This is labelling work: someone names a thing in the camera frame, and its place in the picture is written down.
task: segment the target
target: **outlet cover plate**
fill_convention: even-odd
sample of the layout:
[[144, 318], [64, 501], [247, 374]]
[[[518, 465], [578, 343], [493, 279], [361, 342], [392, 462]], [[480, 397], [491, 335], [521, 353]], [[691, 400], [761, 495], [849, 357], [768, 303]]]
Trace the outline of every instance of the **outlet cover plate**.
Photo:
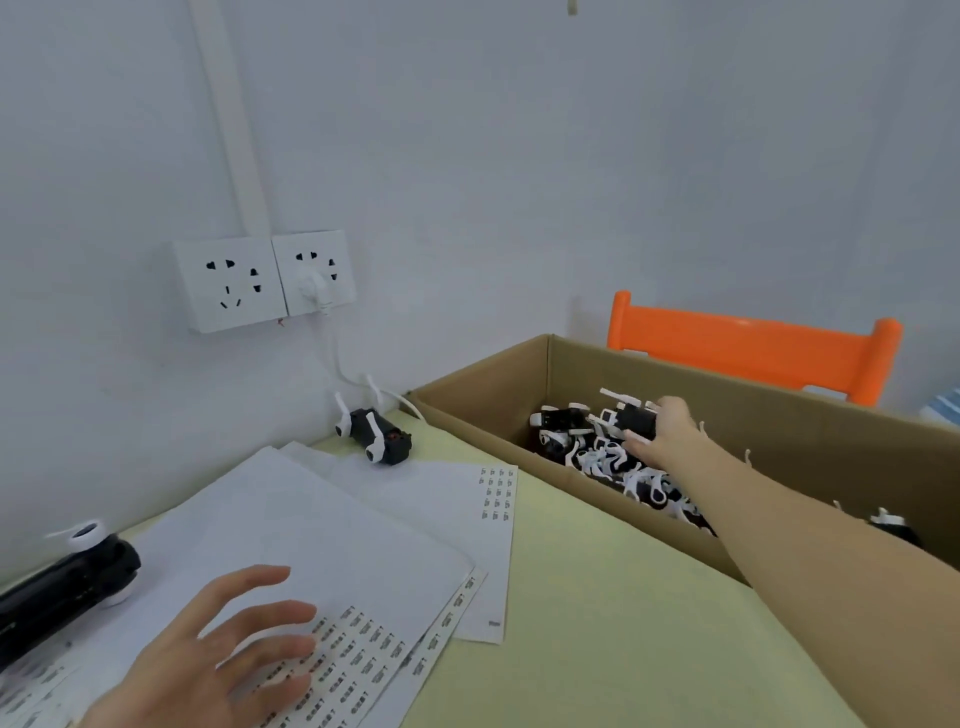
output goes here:
[[274, 235], [276, 267], [283, 283], [283, 294], [291, 316], [312, 313], [317, 305], [300, 292], [300, 279], [305, 273], [316, 271], [330, 286], [333, 305], [357, 300], [353, 284], [353, 267], [347, 251], [347, 236], [343, 231], [295, 232]]
[[287, 315], [269, 237], [173, 243], [190, 327], [201, 333]]

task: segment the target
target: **table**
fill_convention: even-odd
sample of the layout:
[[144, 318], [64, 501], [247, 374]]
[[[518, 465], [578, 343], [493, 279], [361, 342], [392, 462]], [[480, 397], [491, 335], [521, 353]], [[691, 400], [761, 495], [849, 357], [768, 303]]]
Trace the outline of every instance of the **table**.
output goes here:
[[[389, 419], [418, 459], [493, 461]], [[403, 728], [862, 728], [749, 587], [527, 473], [515, 507], [504, 644], [452, 641]]]

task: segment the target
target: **fingers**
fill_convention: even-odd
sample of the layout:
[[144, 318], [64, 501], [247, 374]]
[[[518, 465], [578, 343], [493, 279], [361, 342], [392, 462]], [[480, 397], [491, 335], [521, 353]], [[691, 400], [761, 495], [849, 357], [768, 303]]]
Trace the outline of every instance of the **fingers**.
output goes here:
[[316, 614], [317, 608], [313, 604], [294, 599], [247, 607], [212, 630], [204, 637], [204, 642], [211, 641], [224, 647], [228, 646], [221, 658], [226, 659], [236, 646], [250, 635], [283, 624], [304, 624]]
[[217, 674], [231, 691], [242, 683], [254, 670], [278, 663], [281, 660], [306, 657], [317, 646], [317, 641], [306, 635], [280, 635], [265, 637], [248, 644], [233, 657], [220, 665]]
[[248, 695], [234, 708], [234, 728], [252, 728], [271, 713], [280, 713], [310, 687], [310, 675], [299, 675], [278, 685], [261, 688]]
[[228, 602], [257, 587], [280, 584], [289, 575], [290, 567], [254, 566], [218, 576], [190, 600], [157, 639], [195, 638]]
[[686, 400], [682, 397], [661, 397], [657, 400], [657, 404], [661, 408], [669, 408], [675, 412], [683, 412], [686, 415], [690, 414], [690, 408], [686, 404]]

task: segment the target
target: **chair backrest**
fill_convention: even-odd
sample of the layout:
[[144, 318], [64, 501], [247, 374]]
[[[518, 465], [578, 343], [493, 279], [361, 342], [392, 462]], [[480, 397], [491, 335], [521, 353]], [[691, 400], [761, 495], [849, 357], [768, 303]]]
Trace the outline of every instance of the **chair backrest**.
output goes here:
[[666, 308], [630, 305], [613, 296], [607, 346], [657, 359], [803, 389], [812, 384], [876, 404], [893, 367], [903, 326], [879, 319], [870, 336]]

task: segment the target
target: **black device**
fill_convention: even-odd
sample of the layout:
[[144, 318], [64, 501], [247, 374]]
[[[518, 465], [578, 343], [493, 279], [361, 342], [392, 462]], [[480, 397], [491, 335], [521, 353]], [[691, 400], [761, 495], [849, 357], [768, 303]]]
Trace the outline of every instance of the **black device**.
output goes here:
[[409, 432], [404, 432], [375, 409], [347, 412], [339, 395], [337, 401], [344, 413], [335, 428], [340, 437], [351, 437], [363, 446], [372, 463], [396, 465], [407, 459], [413, 446]]
[[[88, 523], [68, 543], [82, 547], [98, 538], [96, 529], [104, 531], [99, 523]], [[80, 615], [123, 593], [139, 568], [133, 546], [107, 534], [0, 595], [0, 672]]]
[[907, 525], [906, 519], [904, 519], [903, 516], [894, 516], [889, 513], [886, 508], [880, 508], [879, 513], [876, 516], [871, 516], [868, 523], [874, 528], [886, 531], [891, 536], [903, 539], [908, 544], [913, 544], [913, 546], [917, 548], [924, 547], [920, 536], [917, 535], [917, 532], [913, 530], [913, 528]]
[[647, 440], [657, 437], [657, 413], [646, 407], [625, 404], [623, 409], [616, 410], [614, 424], [624, 432], [629, 429]]

